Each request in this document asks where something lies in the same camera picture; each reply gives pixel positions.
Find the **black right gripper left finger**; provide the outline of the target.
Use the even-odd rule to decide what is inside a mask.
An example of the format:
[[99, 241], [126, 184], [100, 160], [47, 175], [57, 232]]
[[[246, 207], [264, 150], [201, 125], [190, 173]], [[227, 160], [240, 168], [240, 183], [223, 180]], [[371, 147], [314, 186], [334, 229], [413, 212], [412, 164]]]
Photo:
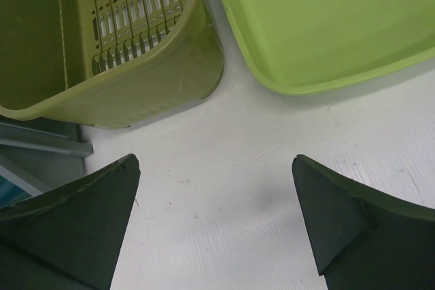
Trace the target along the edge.
[[1, 208], [1, 288], [109, 289], [140, 174], [128, 154]]

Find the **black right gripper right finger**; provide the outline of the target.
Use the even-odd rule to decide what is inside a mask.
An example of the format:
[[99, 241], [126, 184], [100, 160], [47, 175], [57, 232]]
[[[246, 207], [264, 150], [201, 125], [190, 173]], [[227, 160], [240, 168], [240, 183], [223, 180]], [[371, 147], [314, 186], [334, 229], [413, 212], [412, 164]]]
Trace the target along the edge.
[[328, 289], [434, 288], [434, 209], [302, 154], [294, 158], [292, 174], [315, 265]]

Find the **lime green plastic basin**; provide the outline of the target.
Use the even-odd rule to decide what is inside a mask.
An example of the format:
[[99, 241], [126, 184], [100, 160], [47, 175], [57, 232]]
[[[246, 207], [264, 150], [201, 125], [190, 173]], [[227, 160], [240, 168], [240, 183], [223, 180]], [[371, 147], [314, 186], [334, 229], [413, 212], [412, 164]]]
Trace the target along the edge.
[[252, 75], [323, 92], [434, 57], [434, 0], [221, 0]]

